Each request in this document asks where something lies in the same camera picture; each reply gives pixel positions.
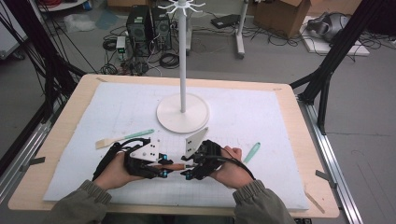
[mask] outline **gray sleeve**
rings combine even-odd
[[[295,224],[285,204],[260,180],[242,187],[233,193],[236,202],[235,223],[282,223]]]
[[[57,202],[43,223],[98,223],[105,217],[110,200],[110,194],[86,180],[77,190]]]

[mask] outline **gray floor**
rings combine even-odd
[[[81,12],[66,10],[64,13]],[[87,12],[94,21],[101,10]],[[210,26],[205,17],[194,24]],[[102,37],[125,23],[117,19],[106,30],[73,33],[70,37],[95,70],[104,63]],[[62,35],[72,63],[83,70],[85,64]],[[318,68],[323,57],[307,53],[304,44],[297,47],[275,46],[266,35],[253,40],[244,38],[246,56],[235,56],[232,36],[195,32],[187,60],[187,76],[201,79],[240,80],[252,82],[291,83]],[[369,49],[369,57],[358,57],[354,63],[345,58],[336,70],[330,87],[326,131],[346,182],[364,223],[396,223],[396,50],[386,47]],[[147,76],[177,77],[177,70],[151,69]],[[28,60],[0,62],[0,156],[9,148],[27,121],[41,106],[44,98]],[[295,90],[300,93],[303,88]],[[10,211],[6,198],[0,206],[1,223],[39,223],[45,213]],[[347,223],[337,219],[314,219],[314,223]]]

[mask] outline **round white base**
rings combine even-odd
[[[186,112],[181,113],[180,94],[164,98],[157,107],[161,125],[175,133],[192,133],[204,127],[209,120],[209,107],[200,97],[186,94]]]

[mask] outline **wooden table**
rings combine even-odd
[[[54,124],[45,143],[36,157],[45,157],[44,163],[32,165],[8,203],[16,210],[50,210],[54,202],[43,201],[43,196],[52,179],[58,160],[71,139],[77,124],[101,82],[136,83],[152,85],[179,85],[178,78],[164,77],[119,77],[86,75]],[[279,102],[283,120],[290,138],[294,156],[309,202],[307,211],[290,211],[293,217],[338,217],[339,209],[328,181],[315,175],[323,172],[318,154],[305,124],[300,107],[291,87],[287,84],[237,82],[221,80],[188,79],[189,87],[229,88],[239,90],[273,91]],[[232,208],[181,207],[158,205],[111,204],[109,212],[233,216]]]

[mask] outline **jacket cuff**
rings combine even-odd
[[[244,200],[253,197],[259,192],[265,191],[265,186],[260,180],[254,180],[253,182],[245,185],[241,189],[238,189],[233,193],[233,199],[236,203],[241,203]]]
[[[79,187],[79,189],[87,191],[88,194],[95,199],[96,203],[102,203],[104,205],[107,205],[111,200],[111,195],[109,193],[99,188],[90,180],[85,180],[84,183],[82,183],[82,185]]]

